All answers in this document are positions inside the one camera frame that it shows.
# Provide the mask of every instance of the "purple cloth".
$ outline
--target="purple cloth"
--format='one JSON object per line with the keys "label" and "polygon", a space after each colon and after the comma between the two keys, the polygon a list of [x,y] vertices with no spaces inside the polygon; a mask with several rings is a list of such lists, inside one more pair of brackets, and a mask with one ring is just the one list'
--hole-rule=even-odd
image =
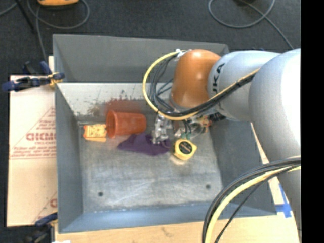
{"label": "purple cloth", "polygon": [[132,134],[127,140],[119,144],[117,148],[151,156],[164,154],[170,150],[171,143],[169,140],[165,140],[160,144],[153,144],[151,139],[152,136],[145,133]]}

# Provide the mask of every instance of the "tape measure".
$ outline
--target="tape measure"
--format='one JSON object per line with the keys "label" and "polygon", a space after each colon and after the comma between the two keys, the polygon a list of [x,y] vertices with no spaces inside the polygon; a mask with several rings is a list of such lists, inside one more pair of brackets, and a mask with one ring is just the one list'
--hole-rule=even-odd
{"label": "tape measure", "polygon": [[174,144],[174,156],[181,160],[190,159],[197,150],[197,146],[186,139],[179,139]]}

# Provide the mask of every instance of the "dark gray carpet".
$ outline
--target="dark gray carpet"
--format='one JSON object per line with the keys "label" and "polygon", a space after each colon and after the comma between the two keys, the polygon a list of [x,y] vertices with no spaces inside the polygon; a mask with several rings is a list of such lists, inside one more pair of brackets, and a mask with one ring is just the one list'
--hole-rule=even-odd
{"label": "dark gray carpet", "polygon": [[[0,12],[14,0],[0,0]],[[209,0],[85,0],[90,7],[88,21],[77,29],[61,30],[40,24],[47,53],[52,52],[53,33],[99,34],[120,37],[147,37],[225,43],[231,51],[265,49],[285,52],[289,45],[263,20],[246,29],[232,29],[216,22],[208,12]],[[271,0],[244,0],[261,12],[266,12]],[[30,0],[37,9],[35,0]],[[22,6],[35,26],[27,0]],[[40,10],[40,17],[54,25],[78,24],[86,15],[85,5],[79,3],[66,10]],[[241,2],[217,0],[213,12],[220,19],[236,25],[250,23],[260,15]],[[301,46],[301,0],[276,0],[268,18],[281,30],[294,48]],[[0,82],[30,61],[36,68],[42,60],[37,35],[31,30],[18,7],[0,16]],[[33,228],[5,228],[8,179],[8,94],[0,95],[0,242],[18,242]]]}

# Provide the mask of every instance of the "cable bundle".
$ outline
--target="cable bundle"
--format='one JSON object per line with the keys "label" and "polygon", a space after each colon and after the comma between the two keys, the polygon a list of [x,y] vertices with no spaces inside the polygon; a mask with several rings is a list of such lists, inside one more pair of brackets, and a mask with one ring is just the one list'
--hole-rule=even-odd
{"label": "cable bundle", "polygon": [[174,112],[171,111],[170,108],[168,108],[168,106],[166,106],[167,110],[164,109],[160,109],[157,105],[157,102],[160,102],[159,98],[157,97],[157,95],[155,94],[155,89],[156,89],[156,84],[154,82],[156,82],[156,80],[159,80],[159,78],[154,78],[153,77],[153,81],[151,84],[151,90],[150,90],[150,96],[147,95],[146,93],[146,81],[149,77],[149,74],[153,71],[153,69],[159,65],[161,62],[163,62],[164,60],[168,60],[168,62],[171,60],[171,58],[176,57],[179,53],[183,53],[183,51],[175,51],[175,52],[171,52],[168,53],[162,57],[160,57],[159,59],[157,59],[146,71],[144,77],[143,77],[143,83],[142,83],[142,92],[144,95],[144,98],[146,100],[146,102],[148,103],[148,105],[158,114],[162,115],[163,117],[170,119],[170,120],[186,120],[190,117],[193,117],[195,115],[199,115],[203,112],[205,112],[206,110],[212,108],[214,105],[216,105],[217,103],[219,103],[221,100],[225,99],[228,95],[230,95],[232,92],[234,92],[236,89],[240,88],[241,86],[247,84],[248,82],[250,82],[253,77],[255,76],[255,74],[258,72],[258,69],[251,72],[250,74],[242,77],[240,80],[238,80],[237,82],[229,85],[227,88],[225,88],[224,90],[222,90],[221,92],[219,92],[218,94],[214,95],[212,98],[210,98],[207,102],[193,107],[189,110],[185,110],[185,111],[181,111],[181,112]]}
{"label": "cable bundle", "polygon": [[233,220],[236,213],[243,206],[243,204],[249,199],[249,197],[259,188],[263,183],[269,179],[278,176],[279,174],[286,173],[300,168],[301,158],[300,156],[289,158],[280,161],[274,161],[268,164],[264,164],[260,167],[249,170],[235,179],[232,183],[226,186],[212,201],[210,205],[202,229],[202,243],[210,243],[212,240],[212,232],[215,227],[215,223],[225,207],[240,193],[254,186],[248,196],[239,204],[228,222],[217,236],[215,243],[219,242],[220,237],[224,233],[229,223]]}

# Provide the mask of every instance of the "orange cup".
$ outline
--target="orange cup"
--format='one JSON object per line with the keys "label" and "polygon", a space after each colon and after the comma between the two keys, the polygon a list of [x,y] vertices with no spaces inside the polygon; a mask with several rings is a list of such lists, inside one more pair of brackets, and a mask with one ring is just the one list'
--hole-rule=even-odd
{"label": "orange cup", "polygon": [[142,133],[146,130],[146,117],[141,113],[110,110],[106,117],[106,130],[109,138]]}

